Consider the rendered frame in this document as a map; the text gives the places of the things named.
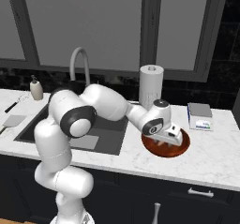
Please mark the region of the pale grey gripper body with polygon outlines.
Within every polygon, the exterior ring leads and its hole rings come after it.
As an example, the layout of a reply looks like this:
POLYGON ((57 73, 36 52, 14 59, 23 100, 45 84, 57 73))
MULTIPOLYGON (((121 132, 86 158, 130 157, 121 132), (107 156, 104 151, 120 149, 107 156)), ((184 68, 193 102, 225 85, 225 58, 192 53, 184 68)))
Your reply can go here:
POLYGON ((178 132, 161 131, 154 135, 154 139, 161 142, 173 144, 176 146, 180 146, 183 142, 183 136, 181 131, 178 132))

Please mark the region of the brown round bowl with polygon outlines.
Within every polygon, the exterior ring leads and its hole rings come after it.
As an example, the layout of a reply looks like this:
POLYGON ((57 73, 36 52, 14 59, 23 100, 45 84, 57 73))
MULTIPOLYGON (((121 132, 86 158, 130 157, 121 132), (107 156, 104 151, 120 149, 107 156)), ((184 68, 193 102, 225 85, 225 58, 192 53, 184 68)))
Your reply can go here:
POLYGON ((166 142, 159 144, 152 139, 142 135, 142 144, 152 154, 158 157, 178 157, 184 154, 190 146, 190 138, 188 134, 181 129, 183 141, 180 146, 168 145, 166 142))

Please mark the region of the dark kitchen sink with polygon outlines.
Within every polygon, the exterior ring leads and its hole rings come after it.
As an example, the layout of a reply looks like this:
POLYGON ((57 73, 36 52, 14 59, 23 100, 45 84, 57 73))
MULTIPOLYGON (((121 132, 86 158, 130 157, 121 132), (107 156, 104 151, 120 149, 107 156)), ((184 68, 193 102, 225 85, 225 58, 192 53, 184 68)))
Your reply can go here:
MULTIPOLYGON (((47 116, 48 106, 45 105, 15 140, 34 143, 34 128, 38 122, 47 116)), ((98 116, 93 128, 84 137, 71 139, 70 146, 75 150, 119 156, 127 125, 126 117, 114 122, 98 116)))

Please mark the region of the dark cupboard door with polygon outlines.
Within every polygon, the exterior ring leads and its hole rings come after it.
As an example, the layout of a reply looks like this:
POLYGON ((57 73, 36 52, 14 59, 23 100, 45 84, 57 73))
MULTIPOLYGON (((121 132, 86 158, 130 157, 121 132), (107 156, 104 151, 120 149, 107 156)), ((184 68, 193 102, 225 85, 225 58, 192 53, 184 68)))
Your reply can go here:
MULTIPOLYGON (((123 224, 152 224, 155 204, 136 203, 123 224)), ((169 199, 160 202, 157 224, 240 224, 240 211, 169 199)))

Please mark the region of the white kitchen scale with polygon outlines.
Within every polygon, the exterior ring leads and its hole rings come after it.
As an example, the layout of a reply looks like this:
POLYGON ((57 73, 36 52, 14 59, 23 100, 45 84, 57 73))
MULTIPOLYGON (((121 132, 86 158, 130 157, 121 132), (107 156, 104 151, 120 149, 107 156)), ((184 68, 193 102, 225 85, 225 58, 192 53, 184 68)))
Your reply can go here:
POLYGON ((213 130, 213 114, 208 104, 188 103, 187 118, 190 129, 213 130))

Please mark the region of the dark drawer front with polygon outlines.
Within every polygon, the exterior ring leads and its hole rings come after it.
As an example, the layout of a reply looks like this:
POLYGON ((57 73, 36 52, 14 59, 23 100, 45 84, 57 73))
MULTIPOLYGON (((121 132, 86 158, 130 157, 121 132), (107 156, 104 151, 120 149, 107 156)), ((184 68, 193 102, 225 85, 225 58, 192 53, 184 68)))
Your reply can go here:
POLYGON ((152 195, 153 197, 173 197, 196 202, 212 203, 227 208, 240 210, 240 192, 214 187, 204 187, 185 184, 177 181, 160 180, 130 174, 119 174, 119 185, 127 190, 152 195), (189 195, 190 188, 207 192, 211 190, 215 196, 207 198, 199 195, 189 195))

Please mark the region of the white paper towel roll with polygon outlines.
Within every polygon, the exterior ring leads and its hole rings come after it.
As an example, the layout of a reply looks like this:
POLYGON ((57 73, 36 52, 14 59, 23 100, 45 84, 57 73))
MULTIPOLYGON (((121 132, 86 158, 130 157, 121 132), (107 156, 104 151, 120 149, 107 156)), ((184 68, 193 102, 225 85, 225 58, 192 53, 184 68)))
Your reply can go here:
POLYGON ((139 103, 149 110, 156 99, 161 98, 164 68, 145 65, 140 68, 139 103))

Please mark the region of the grey curved tap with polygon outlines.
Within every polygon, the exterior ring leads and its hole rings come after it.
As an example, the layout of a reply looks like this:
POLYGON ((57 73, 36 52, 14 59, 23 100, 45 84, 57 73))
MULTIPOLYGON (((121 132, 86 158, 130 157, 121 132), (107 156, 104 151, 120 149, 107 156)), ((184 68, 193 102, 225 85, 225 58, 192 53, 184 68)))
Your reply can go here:
POLYGON ((69 63, 69 76, 71 81, 76 81, 76 75, 75 75, 75 63, 78 57, 78 54, 82 55, 83 64, 84 64, 84 75, 85 75, 85 83, 86 86, 90 85, 90 73, 89 73, 89 63, 88 63, 88 56, 86 53, 86 50, 82 47, 76 48, 71 57, 70 57, 70 63, 69 63))

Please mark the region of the grey framed window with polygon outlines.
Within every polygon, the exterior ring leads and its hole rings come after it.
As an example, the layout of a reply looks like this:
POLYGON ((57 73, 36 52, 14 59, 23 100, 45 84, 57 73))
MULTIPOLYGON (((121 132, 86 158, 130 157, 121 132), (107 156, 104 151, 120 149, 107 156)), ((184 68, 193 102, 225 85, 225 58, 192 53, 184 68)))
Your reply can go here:
POLYGON ((0 0, 0 67, 65 72, 78 46, 95 75, 206 82, 226 0, 0 0))

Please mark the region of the beige soap dispenser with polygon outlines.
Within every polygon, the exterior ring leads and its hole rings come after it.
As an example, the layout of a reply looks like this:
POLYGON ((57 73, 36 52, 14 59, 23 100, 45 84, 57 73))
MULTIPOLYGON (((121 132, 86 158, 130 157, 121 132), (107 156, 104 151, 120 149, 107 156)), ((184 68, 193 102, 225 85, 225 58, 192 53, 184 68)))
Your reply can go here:
POLYGON ((30 92, 34 100, 42 100, 43 99, 43 89, 41 83, 37 80, 37 78, 32 75, 32 81, 30 82, 30 92))

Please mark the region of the grey spatula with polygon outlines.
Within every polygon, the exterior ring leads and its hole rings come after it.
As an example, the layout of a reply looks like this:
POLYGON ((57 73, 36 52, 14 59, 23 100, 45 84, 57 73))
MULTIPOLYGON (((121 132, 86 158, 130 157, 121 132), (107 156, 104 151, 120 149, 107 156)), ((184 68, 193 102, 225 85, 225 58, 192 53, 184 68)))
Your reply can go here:
POLYGON ((0 135, 7 129, 11 127, 16 127, 26 118, 25 115, 14 115, 12 114, 3 124, 3 128, 0 130, 0 135))

